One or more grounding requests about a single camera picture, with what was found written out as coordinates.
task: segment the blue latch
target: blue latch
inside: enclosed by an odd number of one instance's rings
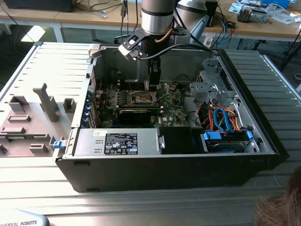
[[[59,148],[59,149],[64,149],[64,141],[62,140],[57,140],[53,143],[53,148]]]
[[[252,134],[251,131],[247,131],[246,134],[248,135],[249,140],[252,140],[252,139],[253,139],[253,134]]]
[[[220,132],[206,131],[203,135],[204,135],[204,140],[221,140],[222,139]]]

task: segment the warning label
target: warning label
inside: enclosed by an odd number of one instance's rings
[[[107,133],[105,155],[138,154],[136,133]]]

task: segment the black computer case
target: black computer case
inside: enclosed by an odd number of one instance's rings
[[[4,0],[8,8],[72,12],[77,0]]]

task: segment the motherboard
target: motherboard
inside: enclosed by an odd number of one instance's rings
[[[182,106],[184,89],[163,83],[156,93],[134,84],[126,88],[110,84],[102,90],[99,104],[101,128],[185,127],[188,118]]]

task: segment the green circuit board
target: green circuit board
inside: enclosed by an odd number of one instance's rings
[[[188,126],[187,116],[182,108],[181,90],[172,83],[161,85],[157,90],[157,101],[151,101],[151,93],[145,90],[119,90],[109,86],[104,90],[104,105],[100,106],[101,128],[157,128]],[[150,122],[143,124],[122,124],[119,113],[122,110],[150,112]]]

